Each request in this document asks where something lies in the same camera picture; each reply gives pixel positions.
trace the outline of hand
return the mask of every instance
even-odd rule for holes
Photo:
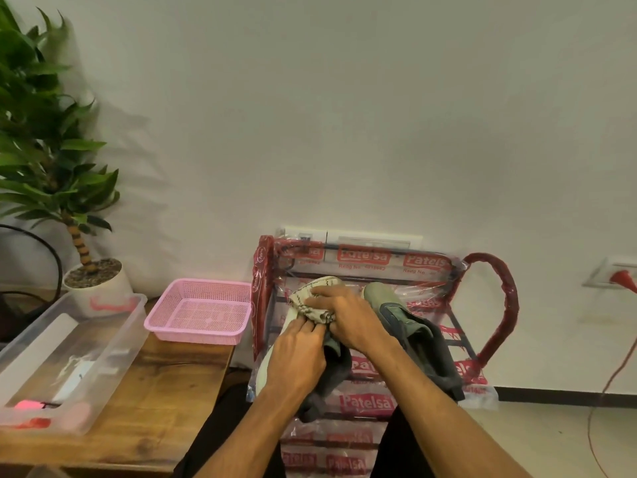
[[[334,312],[329,331],[350,349],[369,357],[375,346],[391,338],[370,304],[344,285],[314,287],[312,293],[317,297],[308,298],[305,305]]]
[[[298,405],[314,390],[325,370],[325,326],[299,317],[276,339],[267,366],[267,384],[281,399],[297,398]]]

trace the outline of floor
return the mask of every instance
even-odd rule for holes
[[[470,410],[476,419],[536,478],[603,478],[589,449],[589,410],[577,406],[500,403],[499,410]],[[634,478],[637,410],[598,409],[593,445],[609,478]]]

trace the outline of white wall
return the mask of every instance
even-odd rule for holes
[[[637,333],[637,297],[580,286],[637,254],[637,0],[9,1],[73,23],[123,176],[93,245],[138,290],[249,280],[282,223],[399,231],[510,265],[522,311],[494,384],[598,391]],[[52,281],[36,245],[2,244],[24,272],[4,281]],[[474,344],[501,301],[476,266],[456,304]],[[637,393],[637,365],[611,390]]]

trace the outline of forearm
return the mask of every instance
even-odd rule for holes
[[[437,478],[530,475],[427,378],[392,337],[368,356],[402,409]]]
[[[195,478],[261,478],[299,405],[297,397],[281,396],[264,387],[241,423]]]

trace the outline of plastic basket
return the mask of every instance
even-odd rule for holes
[[[179,279],[144,322],[162,340],[237,345],[250,318],[250,284]]]

